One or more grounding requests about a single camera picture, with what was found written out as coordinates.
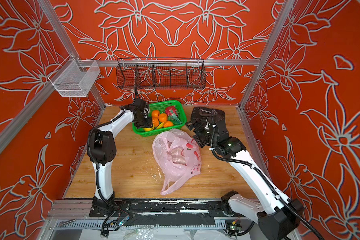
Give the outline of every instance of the wire mesh basket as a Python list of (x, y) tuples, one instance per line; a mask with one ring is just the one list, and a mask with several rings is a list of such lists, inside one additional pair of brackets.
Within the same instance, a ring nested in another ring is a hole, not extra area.
[(62, 74), (52, 81), (52, 85), (63, 97), (85, 97), (100, 74), (96, 61), (85, 70), (77, 66), (76, 61), (68, 61)]
[(205, 88), (205, 66), (202, 59), (162, 58), (146, 62), (128, 60), (117, 60), (117, 86), (121, 89)]

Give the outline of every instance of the table surface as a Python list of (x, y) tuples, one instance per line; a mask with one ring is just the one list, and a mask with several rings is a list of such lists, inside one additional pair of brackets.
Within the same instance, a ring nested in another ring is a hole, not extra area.
[[(188, 121), (195, 106), (183, 106)], [(226, 127), (231, 136), (247, 146), (247, 141), (234, 106), (206, 106), (225, 111)], [(107, 122), (120, 111), (119, 107), (107, 107), (100, 123)], [(194, 132), (185, 126), (190, 136)], [(181, 188), (168, 195), (161, 195), (164, 173), (155, 161), (152, 143), (156, 136), (140, 137), (128, 124), (115, 138), (117, 154), (112, 163), (112, 186), (116, 198), (221, 198), (235, 190), (243, 197), (256, 199), (256, 195), (229, 163), (217, 160), (208, 147), (200, 149), (201, 174), (191, 177)], [(95, 174), (87, 154), (80, 163), (68, 188), (67, 198), (93, 198)]]

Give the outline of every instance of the orange fruit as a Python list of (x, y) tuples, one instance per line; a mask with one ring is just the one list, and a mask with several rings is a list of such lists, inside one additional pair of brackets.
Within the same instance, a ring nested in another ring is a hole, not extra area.
[(172, 126), (173, 126), (173, 122), (171, 122), (171, 121), (164, 122), (164, 127), (172, 127)]
[(168, 120), (168, 115), (167, 115), (166, 113), (160, 113), (160, 114), (158, 115), (158, 120), (159, 120), (160, 122), (165, 122), (165, 121)]
[(160, 114), (159, 110), (153, 110), (151, 116), (157, 118), (159, 114)]
[(152, 123), (153, 123), (154, 127), (157, 127), (160, 124), (158, 122), (158, 118), (156, 118), (156, 117), (152, 117)]

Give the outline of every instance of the floral wallpaper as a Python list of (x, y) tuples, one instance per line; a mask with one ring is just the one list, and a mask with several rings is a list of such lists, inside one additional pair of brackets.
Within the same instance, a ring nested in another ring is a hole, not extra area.
[[(259, 58), (282, 0), (51, 0), (80, 57), (85, 60), (185, 57)], [(203, 90), (140, 90), (146, 101), (238, 104), (254, 66), (206, 68)], [(127, 104), (132, 90), (117, 86), (116, 71), (103, 67), (96, 81), (106, 103)]]
[(325, 239), (360, 240), (360, 0), (297, 0), (245, 113), (305, 218)]
[(0, 0), (0, 132), (67, 56), (36, 0)]
[(55, 91), (6, 147), (0, 155), (0, 240), (37, 238), (100, 113), (91, 93), (63, 98)]

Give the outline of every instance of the pink plastic bag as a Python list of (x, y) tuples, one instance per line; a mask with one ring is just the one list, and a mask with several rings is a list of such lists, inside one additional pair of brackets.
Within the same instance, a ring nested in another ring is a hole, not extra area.
[[(199, 146), (186, 132), (171, 129), (160, 133), (152, 144), (154, 157), (164, 173), (162, 195), (173, 193), (192, 176), (199, 175), (201, 157)], [(169, 182), (174, 181), (167, 190)]]

